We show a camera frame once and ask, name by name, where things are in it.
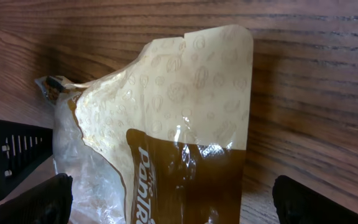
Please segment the wood grain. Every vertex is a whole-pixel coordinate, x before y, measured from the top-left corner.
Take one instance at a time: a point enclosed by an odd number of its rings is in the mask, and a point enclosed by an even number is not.
[[[0,118],[51,126],[34,78],[85,82],[152,39],[233,23],[255,38],[241,223],[278,223],[278,175],[358,213],[358,1],[1,0]]]

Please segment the transparent plastic wrapper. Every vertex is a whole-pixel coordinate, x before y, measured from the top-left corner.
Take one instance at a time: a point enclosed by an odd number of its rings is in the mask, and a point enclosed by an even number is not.
[[[73,176],[71,219],[239,223],[252,53],[248,30],[217,27],[153,40],[120,71],[64,84],[53,151]]]

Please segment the wooden surface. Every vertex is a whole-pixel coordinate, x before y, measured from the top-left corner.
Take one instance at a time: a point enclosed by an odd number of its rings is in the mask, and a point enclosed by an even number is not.
[[[358,1],[0,1],[0,118],[53,126],[33,79],[85,82],[152,39],[240,24],[255,39],[241,223],[278,223],[285,174],[358,213]]]

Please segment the black plastic part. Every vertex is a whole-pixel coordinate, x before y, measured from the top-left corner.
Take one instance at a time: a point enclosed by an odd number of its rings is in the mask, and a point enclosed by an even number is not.
[[[0,205],[0,224],[67,224],[73,179],[58,174]]]
[[[52,155],[52,129],[0,120],[0,200]]]
[[[358,214],[284,175],[275,181],[273,200],[281,224],[358,224]]]

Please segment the wooden table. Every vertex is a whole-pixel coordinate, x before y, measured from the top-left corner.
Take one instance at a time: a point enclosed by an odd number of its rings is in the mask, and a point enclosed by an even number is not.
[[[358,213],[358,1],[0,0],[0,118],[52,127],[35,78],[93,80],[225,24],[255,39],[241,223],[278,223],[281,174]]]

